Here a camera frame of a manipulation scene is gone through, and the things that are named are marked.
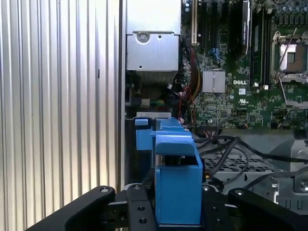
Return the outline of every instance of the chip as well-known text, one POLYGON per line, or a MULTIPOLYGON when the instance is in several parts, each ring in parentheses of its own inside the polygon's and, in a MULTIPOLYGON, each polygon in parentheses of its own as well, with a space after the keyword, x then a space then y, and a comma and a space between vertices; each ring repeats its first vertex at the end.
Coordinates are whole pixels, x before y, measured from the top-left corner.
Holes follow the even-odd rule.
POLYGON ((228 113, 226 111, 221 111, 221 118, 227 118, 228 113))
POLYGON ((251 115, 249 117, 249 122, 255 122, 256 121, 256 116, 255 115, 251 115))

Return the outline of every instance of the screw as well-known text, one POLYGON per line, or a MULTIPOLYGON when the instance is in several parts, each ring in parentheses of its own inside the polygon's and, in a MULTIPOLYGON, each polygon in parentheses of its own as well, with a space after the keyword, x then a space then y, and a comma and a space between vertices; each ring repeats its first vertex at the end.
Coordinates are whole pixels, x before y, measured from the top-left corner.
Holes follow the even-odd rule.
POLYGON ((139 185, 135 185, 135 186, 133 187, 133 189, 139 190, 139 189, 141 189, 141 187, 140 187, 139 185))
POLYGON ((302 188, 302 191, 307 192, 308 191, 308 182, 306 180, 301 181, 300 187, 302 188))
POLYGON ((102 188, 102 189, 101 189, 101 192, 103 192, 103 193, 106 193, 106 192, 108 192, 108 191, 109 191, 108 188, 102 188))
POLYGON ((240 195, 240 196, 244 194, 243 191, 241 191, 241 190, 235 190, 235 193, 240 195))
POLYGON ((140 39, 145 41, 146 40, 146 35, 145 34, 140 35, 140 39))
POLYGON ((216 223, 217 223, 218 225, 221 225, 221 224, 222 224, 222 220, 221 220, 221 219, 216 219, 216 223))

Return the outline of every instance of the cpu socket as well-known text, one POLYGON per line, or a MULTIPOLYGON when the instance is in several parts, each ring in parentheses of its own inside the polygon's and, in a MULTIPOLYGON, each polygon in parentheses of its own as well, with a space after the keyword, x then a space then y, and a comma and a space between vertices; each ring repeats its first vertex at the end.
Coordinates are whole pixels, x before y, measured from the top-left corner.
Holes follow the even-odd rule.
POLYGON ((286 105, 308 108, 308 102, 288 100, 283 87, 291 81, 308 83, 307 61, 308 32, 292 36, 276 31, 272 41, 271 75, 274 83, 280 83, 286 105))

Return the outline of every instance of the screw hole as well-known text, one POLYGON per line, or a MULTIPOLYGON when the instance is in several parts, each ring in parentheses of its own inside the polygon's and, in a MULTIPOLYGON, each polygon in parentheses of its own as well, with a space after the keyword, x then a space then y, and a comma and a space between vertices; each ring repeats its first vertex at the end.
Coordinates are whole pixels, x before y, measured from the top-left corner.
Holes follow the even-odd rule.
POLYGON ((120 213, 119 214, 119 219, 120 220, 125 220, 127 218, 127 214, 126 213, 120 213))
POLYGON ((141 219, 139 220, 139 223, 140 223, 140 224, 145 224, 146 222, 148 222, 148 220, 145 219, 145 218, 141 218, 141 219))
POLYGON ((216 223, 217 223, 218 225, 221 225, 221 224, 222 224, 222 220, 221 220, 221 219, 216 219, 216 223))
POLYGON ((145 207, 140 206, 140 207, 138 207, 137 209, 138 209, 139 211, 144 211, 144 210, 145 210, 145 207))

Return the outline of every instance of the ram slot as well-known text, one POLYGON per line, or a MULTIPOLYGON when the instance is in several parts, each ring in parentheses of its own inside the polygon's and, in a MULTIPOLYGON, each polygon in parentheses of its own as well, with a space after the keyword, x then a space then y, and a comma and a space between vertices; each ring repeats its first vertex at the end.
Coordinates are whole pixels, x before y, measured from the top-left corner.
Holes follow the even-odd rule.
POLYGON ((264 44, 263 44, 263 85, 270 85, 270 52, 271 52, 271 15, 264 15, 264 44))

